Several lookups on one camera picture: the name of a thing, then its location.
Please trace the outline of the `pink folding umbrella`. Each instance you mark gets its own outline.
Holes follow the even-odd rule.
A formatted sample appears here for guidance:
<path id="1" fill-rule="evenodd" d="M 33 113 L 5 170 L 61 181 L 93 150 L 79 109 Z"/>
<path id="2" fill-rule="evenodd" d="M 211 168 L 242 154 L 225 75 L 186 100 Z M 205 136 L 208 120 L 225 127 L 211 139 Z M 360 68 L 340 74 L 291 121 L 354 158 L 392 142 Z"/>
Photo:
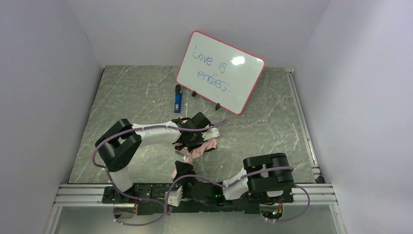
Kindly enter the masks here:
<path id="1" fill-rule="evenodd" d="M 180 136 L 173 142 L 173 145 L 176 151 L 184 155 L 186 163 L 193 164 L 194 159 L 217 148 L 217 142 L 214 138 L 207 141 L 202 138 L 202 132 L 213 126 L 210 120 L 203 115 L 192 118 L 176 118 L 171 121 L 169 126 L 178 128 Z"/>

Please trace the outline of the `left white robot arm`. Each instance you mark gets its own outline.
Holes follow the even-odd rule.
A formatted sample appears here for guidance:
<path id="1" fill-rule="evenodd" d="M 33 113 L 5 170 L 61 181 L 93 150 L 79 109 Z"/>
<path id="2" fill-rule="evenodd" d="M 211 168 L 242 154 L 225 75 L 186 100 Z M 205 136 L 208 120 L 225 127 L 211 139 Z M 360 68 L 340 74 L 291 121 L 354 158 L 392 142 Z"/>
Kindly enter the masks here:
<path id="1" fill-rule="evenodd" d="M 172 144 L 175 150 L 186 155 L 187 163 L 203 152 L 216 149 L 219 130 L 201 112 L 194 117 L 180 117 L 153 125 L 132 124 L 126 118 L 117 121 L 95 143 L 109 171 L 111 182 L 121 191 L 132 188 L 128 164 L 140 147 L 154 144 Z"/>

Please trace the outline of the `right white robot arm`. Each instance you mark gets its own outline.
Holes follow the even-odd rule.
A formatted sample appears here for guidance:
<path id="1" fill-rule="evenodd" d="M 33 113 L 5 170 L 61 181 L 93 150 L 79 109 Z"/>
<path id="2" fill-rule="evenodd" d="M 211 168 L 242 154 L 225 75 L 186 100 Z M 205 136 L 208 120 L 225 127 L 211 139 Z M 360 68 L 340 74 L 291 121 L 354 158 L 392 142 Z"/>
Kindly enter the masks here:
<path id="1" fill-rule="evenodd" d="M 285 153 L 253 156 L 243 160 L 243 167 L 235 176 L 214 182 L 196 176 L 192 164 L 176 161 L 172 180 L 183 190 L 184 197 L 205 203 L 220 204 L 245 197 L 247 201 L 274 204 L 295 187 L 293 170 Z"/>

